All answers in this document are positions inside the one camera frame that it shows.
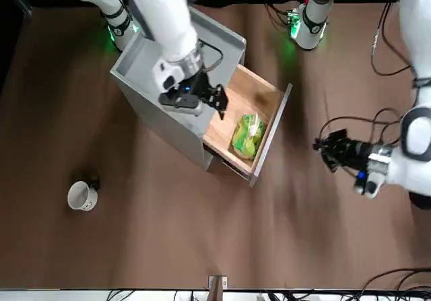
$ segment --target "wooden drawer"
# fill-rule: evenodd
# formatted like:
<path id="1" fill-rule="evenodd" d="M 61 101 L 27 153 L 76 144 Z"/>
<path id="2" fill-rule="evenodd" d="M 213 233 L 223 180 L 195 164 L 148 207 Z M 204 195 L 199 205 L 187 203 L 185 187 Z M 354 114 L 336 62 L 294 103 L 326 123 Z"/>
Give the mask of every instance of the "wooden drawer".
<path id="1" fill-rule="evenodd" d="M 292 85 L 282 92 L 252 71 L 238 65 L 229 81 L 229 97 L 224 120 L 214 113 L 203 136 L 206 150 L 221 157 L 233 171 L 249 181 L 252 187 L 259 177 L 263 162 L 279 124 Z M 253 161 L 239 158 L 232 149 L 232 136 L 237 122 L 244 114 L 257 114 L 265 125 L 265 133 Z"/>

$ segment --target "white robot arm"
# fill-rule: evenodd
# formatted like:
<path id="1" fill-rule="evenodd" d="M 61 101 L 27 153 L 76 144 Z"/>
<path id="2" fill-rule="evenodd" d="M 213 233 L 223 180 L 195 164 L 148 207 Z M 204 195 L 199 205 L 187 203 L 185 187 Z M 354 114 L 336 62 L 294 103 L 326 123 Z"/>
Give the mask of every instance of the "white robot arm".
<path id="1" fill-rule="evenodd" d="M 131 16 L 127 13 L 121 0 L 81 0 L 93 3 L 100 8 L 108 22 L 117 48 L 122 51 L 135 34 Z"/>
<path id="2" fill-rule="evenodd" d="M 401 33 L 410 54 L 415 73 L 413 87 L 417 91 L 413 108 L 400 122 L 400 146 L 353 141 L 347 138 L 345 129 L 324 140 L 316 139 L 314 144 L 332 171 L 340 165 L 358 170 L 355 188 L 370 198 L 376 196 L 384 183 L 401 185 L 410 193 L 431 197 L 430 6 L 431 0 L 400 0 Z M 311 49 L 319 41 L 316 36 L 307 35 L 307 31 L 300 30 L 296 41 L 301 47 Z"/>
<path id="3" fill-rule="evenodd" d="M 221 84 L 209 83 L 203 64 L 202 44 L 191 23 L 187 0 L 132 0 L 135 16 L 162 49 L 153 67 L 165 110 L 198 116 L 203 103 L 215 108 L 223 119 L 228 97 Z"/>

